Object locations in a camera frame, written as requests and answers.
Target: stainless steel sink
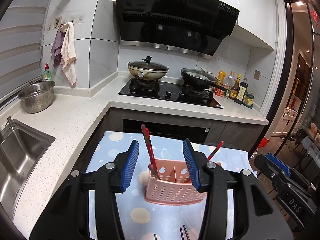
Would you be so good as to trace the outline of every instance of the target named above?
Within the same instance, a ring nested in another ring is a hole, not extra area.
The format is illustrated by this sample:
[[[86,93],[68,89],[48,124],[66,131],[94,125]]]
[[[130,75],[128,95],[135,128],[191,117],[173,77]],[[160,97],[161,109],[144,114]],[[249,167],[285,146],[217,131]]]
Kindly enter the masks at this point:
[[[24,183],[55,137],[16,119],[8,122],[0,133],[0,202],[12,218]]]

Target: pink plastic basket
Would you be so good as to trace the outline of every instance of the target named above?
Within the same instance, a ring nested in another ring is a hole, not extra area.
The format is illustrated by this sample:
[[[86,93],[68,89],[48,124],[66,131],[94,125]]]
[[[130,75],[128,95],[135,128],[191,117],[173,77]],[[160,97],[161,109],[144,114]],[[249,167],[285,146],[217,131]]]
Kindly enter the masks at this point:
[[[207,195],[198,193],[191,183],[183,183],[189,178],[184,161],[156,159],[160,179],[149,172],[144,199],[161,205],[189,205],[199,203]]]

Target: range hood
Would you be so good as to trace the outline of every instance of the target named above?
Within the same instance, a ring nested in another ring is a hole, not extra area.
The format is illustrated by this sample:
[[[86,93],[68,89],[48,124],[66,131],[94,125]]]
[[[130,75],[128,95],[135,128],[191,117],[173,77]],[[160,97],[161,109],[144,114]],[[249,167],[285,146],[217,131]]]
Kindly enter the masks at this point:
[[[219,0],[116,0],[121,44],[211,58],[239,10]]]

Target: polka dot tablecloth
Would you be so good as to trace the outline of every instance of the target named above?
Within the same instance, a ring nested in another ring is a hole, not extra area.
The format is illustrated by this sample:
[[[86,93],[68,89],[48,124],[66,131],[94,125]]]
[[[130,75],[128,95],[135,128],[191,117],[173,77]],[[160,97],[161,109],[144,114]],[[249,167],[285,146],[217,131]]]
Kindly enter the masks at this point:
[[[132,140],[139,142],[139,157],[134,170],[131,184],[123,194],[116,194],[117,205],[122,228],[126,240],[179,240],[180,227],[186,225],[191,240],[198,239],[206,198],[200,203],[184,206],[168,206],[146,202],[145,187],[148,182],[148,164],[150,162],[142,134],[105,132],[86,172],[96,171],[102,165],[112,162],[116,155],[128,150]],[[155,158],[184,160],[182,141],[151,136]],[[215,149],[192,143],[194,150],[206,156]],[[240,150],[220,148],[211,159],[220,162],[225,170],[236,171],[251,169],[248,153]],[[228,224],[226,239],[233,234],[233,194],[228,190]],[[89,193],[89,228],[90,237],[97,239],[94,212],[94,191]]]

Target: purple towel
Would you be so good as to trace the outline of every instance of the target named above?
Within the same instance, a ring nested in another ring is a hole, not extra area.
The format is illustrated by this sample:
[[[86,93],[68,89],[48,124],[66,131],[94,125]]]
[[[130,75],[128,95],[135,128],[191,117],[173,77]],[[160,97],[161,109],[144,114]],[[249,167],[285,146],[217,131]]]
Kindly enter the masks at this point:
[[[59,28],[51,49],[51,58],[54,60],[53,67],[55,68],[61,63],[61,47],[63,44],[64,36],[65,33],[61,32]]]

